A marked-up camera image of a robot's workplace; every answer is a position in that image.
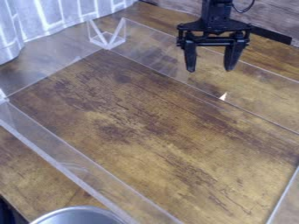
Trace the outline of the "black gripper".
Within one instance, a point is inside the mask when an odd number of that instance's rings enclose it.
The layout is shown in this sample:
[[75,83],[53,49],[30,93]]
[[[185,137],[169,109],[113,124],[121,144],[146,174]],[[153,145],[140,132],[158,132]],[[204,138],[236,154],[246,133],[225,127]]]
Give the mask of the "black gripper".
[[184,49],[185,68],[196,67],[196,46],[225,46],[224,68],[230,71],[249,41],[252,26],[229,18],[233,0],[201,0],[200,18],[177,25],[176,45]]

